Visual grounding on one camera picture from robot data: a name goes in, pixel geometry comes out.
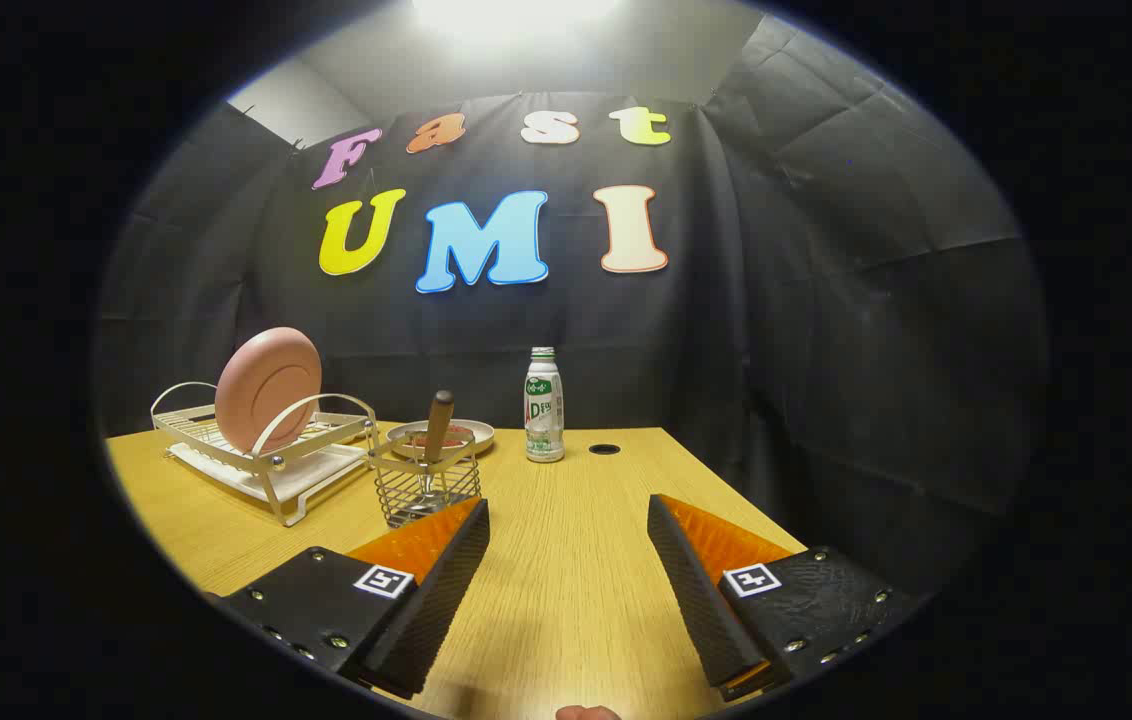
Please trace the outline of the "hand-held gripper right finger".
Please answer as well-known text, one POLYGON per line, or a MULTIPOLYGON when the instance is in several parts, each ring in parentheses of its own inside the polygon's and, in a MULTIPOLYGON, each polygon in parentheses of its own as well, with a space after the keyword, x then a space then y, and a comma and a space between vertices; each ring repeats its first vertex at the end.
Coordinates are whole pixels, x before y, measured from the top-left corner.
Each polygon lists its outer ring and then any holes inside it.
POLYGON ((844 552, 786 550, 671 496, 650 497, 648 535, 724 701, 809 682, 917 610, 917 597, 844 552))

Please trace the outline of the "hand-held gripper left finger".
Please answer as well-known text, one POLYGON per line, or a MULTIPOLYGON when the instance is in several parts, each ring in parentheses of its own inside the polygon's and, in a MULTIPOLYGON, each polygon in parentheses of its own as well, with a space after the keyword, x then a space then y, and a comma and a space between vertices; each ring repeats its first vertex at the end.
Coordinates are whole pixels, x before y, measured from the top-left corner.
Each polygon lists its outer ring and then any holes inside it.
POLYGON ((211 606, 307 665, 410 700, 490 539, 488 502, 468 498, 355 550, 314 546, 211 606))

